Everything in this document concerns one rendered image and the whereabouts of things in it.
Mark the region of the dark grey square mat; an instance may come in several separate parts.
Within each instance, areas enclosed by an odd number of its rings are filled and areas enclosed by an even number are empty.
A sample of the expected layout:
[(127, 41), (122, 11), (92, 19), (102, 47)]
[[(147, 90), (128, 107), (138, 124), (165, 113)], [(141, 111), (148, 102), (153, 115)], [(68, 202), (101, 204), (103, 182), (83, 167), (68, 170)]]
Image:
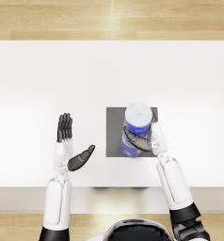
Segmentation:
[(106, 109), (106, 156), (128, 157), (121, 149), (121, 138), (124, 136), (124, 113), (127, 107), (108, 107)]

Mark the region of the blue can with silver lid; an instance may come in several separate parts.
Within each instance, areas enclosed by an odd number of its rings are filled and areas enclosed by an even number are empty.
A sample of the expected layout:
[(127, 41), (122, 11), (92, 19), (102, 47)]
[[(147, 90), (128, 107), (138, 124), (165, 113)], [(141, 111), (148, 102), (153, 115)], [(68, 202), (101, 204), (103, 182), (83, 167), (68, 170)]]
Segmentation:
[(132, 158), (139, 157), (142, 154), (142, 151), (127, 141), (125, 136), (122, 136), (121, 138), (121, 149), (126, 156)]
[(152, 110), (143, 103), (130, 104), (124, 113), (125, 126), (135, 135), (145, 137), (152, 122)]

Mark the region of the dark round robot body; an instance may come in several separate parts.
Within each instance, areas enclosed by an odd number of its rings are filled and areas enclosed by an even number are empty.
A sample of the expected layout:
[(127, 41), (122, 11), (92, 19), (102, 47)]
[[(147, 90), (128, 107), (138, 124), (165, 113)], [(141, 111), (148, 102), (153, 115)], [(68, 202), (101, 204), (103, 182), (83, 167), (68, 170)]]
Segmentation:
[(175, 241), (162, 224), (148, 219), (121, 220), (105, 233), (96, 234), (86, 241)]

